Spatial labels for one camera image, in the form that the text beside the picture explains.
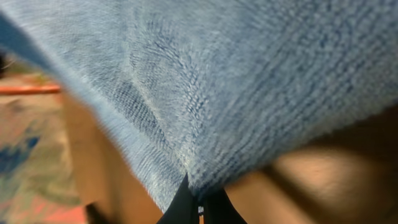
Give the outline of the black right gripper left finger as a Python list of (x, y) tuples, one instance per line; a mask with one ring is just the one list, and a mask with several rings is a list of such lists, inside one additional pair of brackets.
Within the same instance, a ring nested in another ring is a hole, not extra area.
[(187, 174), (157, 224), (199, 224), (198, 202), (188, 188)]

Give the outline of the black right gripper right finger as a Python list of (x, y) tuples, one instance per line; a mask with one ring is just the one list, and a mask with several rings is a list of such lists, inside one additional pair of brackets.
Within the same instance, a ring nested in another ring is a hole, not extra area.
[(224, 189), (207, 196), (203, 201), (204, 224), (247, 224), (236, 211)]

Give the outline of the blue microfiber cloth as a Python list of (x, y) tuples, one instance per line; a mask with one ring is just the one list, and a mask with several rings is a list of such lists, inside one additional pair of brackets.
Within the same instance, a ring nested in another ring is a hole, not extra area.
[(162, 211), (397, 103), (396, 0), (2, 0), (1, 46), (93, 108)]

